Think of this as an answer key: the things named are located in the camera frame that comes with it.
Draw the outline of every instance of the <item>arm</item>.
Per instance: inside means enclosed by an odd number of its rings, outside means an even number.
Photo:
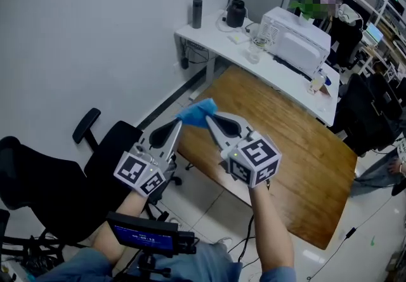
[[[262,271],[276,267],[294,267],[293,244],[272,203],[265,183],[249,190],[254,211],[256,248]]]
[[[146,201],[146,198],[142,197],[137,192],[132,191],[128,194],[116,212],[138,217],[144,209]],[[93,248],[102,252],[112,265],[116,265],[126,247],[119,244],[108,223],[104,222],[93,242]]]

